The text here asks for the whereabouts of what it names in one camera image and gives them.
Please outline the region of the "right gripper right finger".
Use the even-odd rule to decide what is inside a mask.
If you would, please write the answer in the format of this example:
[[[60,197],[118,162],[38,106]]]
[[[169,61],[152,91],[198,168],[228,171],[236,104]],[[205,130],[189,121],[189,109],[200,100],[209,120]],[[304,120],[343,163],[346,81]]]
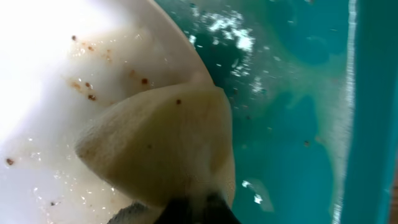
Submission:
[[[241,224],[219,194],[209,194],[203,209],[204,224]]]

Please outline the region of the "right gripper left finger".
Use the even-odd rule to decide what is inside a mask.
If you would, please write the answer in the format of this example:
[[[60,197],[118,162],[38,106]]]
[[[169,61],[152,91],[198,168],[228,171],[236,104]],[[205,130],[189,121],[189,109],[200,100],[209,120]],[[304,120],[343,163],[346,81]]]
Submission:
[[[192,198],[173,198],[154,224],[193,224],[197,219],[199,203]]]

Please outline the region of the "yellow sponge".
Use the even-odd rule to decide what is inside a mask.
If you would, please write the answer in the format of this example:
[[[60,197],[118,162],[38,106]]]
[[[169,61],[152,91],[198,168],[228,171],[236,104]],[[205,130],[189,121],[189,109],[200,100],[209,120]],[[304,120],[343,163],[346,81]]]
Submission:
[[[212,82],[137,93],[81,132],[74,150],[100,179],[151,207],[219,193],[233,204],[236,175],[229,100]]]

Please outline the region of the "white plate with sauce streak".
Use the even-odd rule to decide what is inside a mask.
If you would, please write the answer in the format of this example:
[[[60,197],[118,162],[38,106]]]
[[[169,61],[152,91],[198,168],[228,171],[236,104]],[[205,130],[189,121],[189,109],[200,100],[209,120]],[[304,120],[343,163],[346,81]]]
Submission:
[[[140,91],[208,78],[197,1],[1,2],[1,222],[106,223],[131,199],[77,158],[85,124]]]

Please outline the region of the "teal plastic tray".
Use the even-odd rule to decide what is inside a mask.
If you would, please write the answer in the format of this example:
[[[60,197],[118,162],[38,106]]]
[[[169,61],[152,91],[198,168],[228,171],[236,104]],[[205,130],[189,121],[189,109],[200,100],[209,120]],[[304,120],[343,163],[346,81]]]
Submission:
[[[233,110],[243,223],[395,223],[396,1],[161,1]]]

